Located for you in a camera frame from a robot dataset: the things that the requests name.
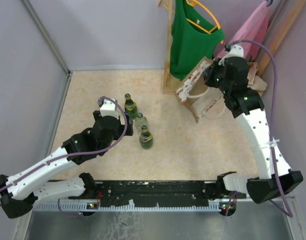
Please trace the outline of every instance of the marble pattern surface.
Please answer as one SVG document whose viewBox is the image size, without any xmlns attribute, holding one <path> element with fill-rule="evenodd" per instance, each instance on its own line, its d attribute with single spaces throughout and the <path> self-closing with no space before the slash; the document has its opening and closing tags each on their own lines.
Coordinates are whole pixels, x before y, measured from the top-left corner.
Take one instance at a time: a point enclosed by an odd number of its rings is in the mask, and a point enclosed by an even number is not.
<svg viewBox="0 0 306 240">
<path fill-rule="evenodd" d="M 53 151 L 73 134 L 92 127 L 92 112 L 101 96 L 123 106 L 129 93 L 148 119 L 154 145 L 141 148 L 139 134 L 124 137 L 103 157 L 89 160 L 56 176 L 68 179 L 91 173 L 96 180 L 215 180 L 237 171 L 257 175 L 255 159 L 242 128 L 226 110 L 216 120 L 192 114 L 174 95 L 162 94 L 163 70 L 101 70 L 73 73 Z M 222 110 L 218 102 L 208 114 Z"/>
</svg>

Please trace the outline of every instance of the glass bottle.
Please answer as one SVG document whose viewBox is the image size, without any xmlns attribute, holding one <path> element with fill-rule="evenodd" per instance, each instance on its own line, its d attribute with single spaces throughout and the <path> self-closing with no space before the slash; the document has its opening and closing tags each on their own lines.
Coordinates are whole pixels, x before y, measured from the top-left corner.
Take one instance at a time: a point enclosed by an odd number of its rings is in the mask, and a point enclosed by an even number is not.
<svg viewBox="0 0 306 240">
<path fill-rule="evenodd" d="M 130 94 L 125 94 L 125 104 L 124 104 L 124 109 L 125 112 L 129 113 L 131 119 L 135 119 L 138 114 L 138 107 L 137 104 L 131 99 Z"/>
<path fill-rule="evenodd" d="M 142 126 L 141 128 L 141 135 L 139 136 L 139 143 L 141 144 L 142 148 L 150 149 L 153 146 L 153 136 L 149 132 L 147 126 Z"/>
<path fill-rule="evenodd" d="M 135 128 L 137 132 L 140 134 L 142 130 L 142 126 L 149 127 L 149 123 L 148 123 L 148 119 L 145 116 L 143 116 L 141 112 L 139 112 L 136 116 L 137 118 L 135 119 L 134 124 L 135 124 Z"/>
</svg>

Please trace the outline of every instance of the yellow bottle label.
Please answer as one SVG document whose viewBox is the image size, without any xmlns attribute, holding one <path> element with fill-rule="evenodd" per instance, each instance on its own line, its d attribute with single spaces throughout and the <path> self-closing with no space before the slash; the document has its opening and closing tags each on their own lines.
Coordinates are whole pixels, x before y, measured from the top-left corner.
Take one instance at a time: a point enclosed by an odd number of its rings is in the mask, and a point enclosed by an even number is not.
<svg viewBox="0 0 306 240">
<path fill-rule="evenodd" d="M 133 104 L 132 103 L 128 103 L 128 104 L 125 104 L 124 107 L 126 108 L 126 110 L 128 111 L 132 111 L 135 107 L 136 107 L 136 103 L 134 102 Z"/>
<path fill-rule="evenodd" d="M 143 143 L 146 143 L 147 141 L 150 141 L 152 138 L 153 138 L 152 135 L 150 135 L 150 136 L 143 136 L 143 135 L 141 135 L 139 139 L 141 139 L 141 141 Z"/>
</svg>

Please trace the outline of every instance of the yellow clothes hanger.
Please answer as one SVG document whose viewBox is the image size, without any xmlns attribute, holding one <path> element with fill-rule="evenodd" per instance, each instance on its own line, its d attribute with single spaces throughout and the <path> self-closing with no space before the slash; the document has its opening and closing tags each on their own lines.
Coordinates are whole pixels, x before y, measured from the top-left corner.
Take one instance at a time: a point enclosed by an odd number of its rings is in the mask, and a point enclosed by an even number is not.
<svg viewBox="0 0 306 240">
<path fill-rule="evenodd" d="M 165 0 L 166 1 L 166 4 L 163 3 L 163 6 L 166 8 L 166 9 L 169 9 L 169 0 Z M 158 6 L 160 6 L 162 3 L 162 0 L 159 0 L 158 2 Z M 210 31 L 206 30 L 205 28 L 201 27 L 200 25 L 198 25 L 197 23 L 193 22 L 192 20 L 186 18 L 186 20 L 193 24 L 194 26 L 196 26 L 197 28 L 201 29 L 202 31 L 206 32 L 207 34 L 211 34 L 216 28 L 218 29 L 221 29 L 221 26 L 220 26 L 220 23 L 219 21 L 217 20 L 217 18 L 214 16 L 214 14 L 206 7 L 204 6 L 202 3 L 200 3 L 199 1 L 197 0 L 191 0 L 191 2 L 189 0 L 186 0 L 186 3 L 192 7 L 195 7 L 197 4 L 200 5 L 205 11 L 207 11 L 208 14 L 210 14 L 210 16 L 213 18 L 213 20 L 215 21 L 216 23 L 216 26 L 213 27 Z"/>
</svg>

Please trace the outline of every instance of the white wall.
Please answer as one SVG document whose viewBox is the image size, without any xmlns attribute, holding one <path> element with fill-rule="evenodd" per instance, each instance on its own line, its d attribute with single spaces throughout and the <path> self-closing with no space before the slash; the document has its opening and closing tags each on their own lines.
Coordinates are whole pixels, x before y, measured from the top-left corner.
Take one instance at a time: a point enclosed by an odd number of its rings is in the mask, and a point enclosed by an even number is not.
<svg viewBox="0 0 306 240">
<path fill-rule="evenodd" d="M 39 161 L 66 75 L 19 0 L 0 0 L 0 174 Z M 0 240 L 17 219 L 0 208 Z"/>
<path fill-rule="evenodd" d="M 275 57 L 278 85 L 274 133 L 280 139 L 280 150 L 286 161 L 293 170 L 300 170 L 303 174 L 304 181 L 294 191 L 306 222 L 306 5 Z M 268 82 L 263 100 L 267 111 L 270 111 L 273 93 L 272 64 L 262 78 Z"/>
<path fill-rule="evenodd" d="M 217 17 L 227 41 L 261 2 L 200 1 Z M 70 70 L 164 67 L 168 11 L 157 6 L 159 0 L 30 2 Z M 279 2 L 274 0 L 273 7 Z M 196 8 L 214 22 L 205 10 Z"/>
</svg>

